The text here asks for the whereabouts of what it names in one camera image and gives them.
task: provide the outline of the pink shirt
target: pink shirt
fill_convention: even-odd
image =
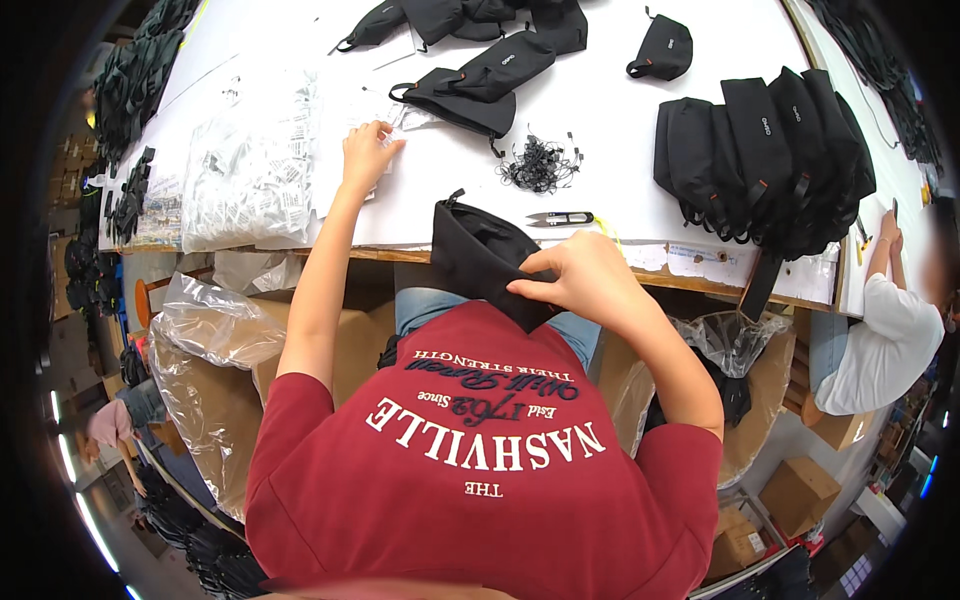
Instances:
[[[130,413],[123,400],[114,400],[101,408],[90,418],[86,431],[97,442],[117,447],[118,440],[126,440],[133,435]]]

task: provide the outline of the red t-shirt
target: red t-shirt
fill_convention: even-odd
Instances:
[[[247,537],[268,575],[300,582],[685,598],[707,572],[721,454],[707,430],[666,424],[631,460],[564,339],[472,301],[403,338],[336,414],[317,379],[273,382]]]

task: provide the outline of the person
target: person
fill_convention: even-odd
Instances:
[[[137,429],[166,420],[171,419],[153,379],[147,379],[134,388],[124,388],[117,392],[115,400],[108,402],[107,406],[91,415],[85,424],[76,428],[80,458],[89,465],[100,458],[100,444],[116,448],[123,457],[133,488],[146,497],[143,483],[133,466],[130,449],[121,442],[130,438],[139,440]]]
[[[863,288],[863,323],[813,311],[810,316],[810,392],[804,422],[820,415],[856,415],[903,396],[926,370],[944,337],[944,318],[957,302],[958,249],[952,219],[938,219],[921,271],[921,292],[903,276],[903,235],[893,210],[883,215]],[[893,280],[887,279],[888,267]]]
[[[344,179],[290,307],[245,507],[271,590],[686,598],[713,546],[723,407],[606,236],[577,231],[523,262],[559,278],[507,289],[573,313],[529,335],[487,302],[401,292],[396,364],[333,412],[350,242],[403,147],[384,146],[391,131],[373,121],[344,140]],[[587,380],[600,325],[645,361],[668,421],[635,460]]]

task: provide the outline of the scissors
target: scissors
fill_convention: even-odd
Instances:
[[[537,219],[528,223],[529,228],[559,228],[565,226],[586,225],[593,223],[592,212],[538,212],[527,215],[527,219]]]

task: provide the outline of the blue jeans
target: blue jeans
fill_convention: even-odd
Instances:
[[[463,296],[427,287],[402,289],[396,293],[396,335],[407,335],[467,301]],[[586,372],[600,337],[600,325],[571,312],[561,313],[547,323],[570,345]]]
[[[819,310],[810,314],[810,392],[817,393],[824,379],[840,369],[847,351],[847,317]]]

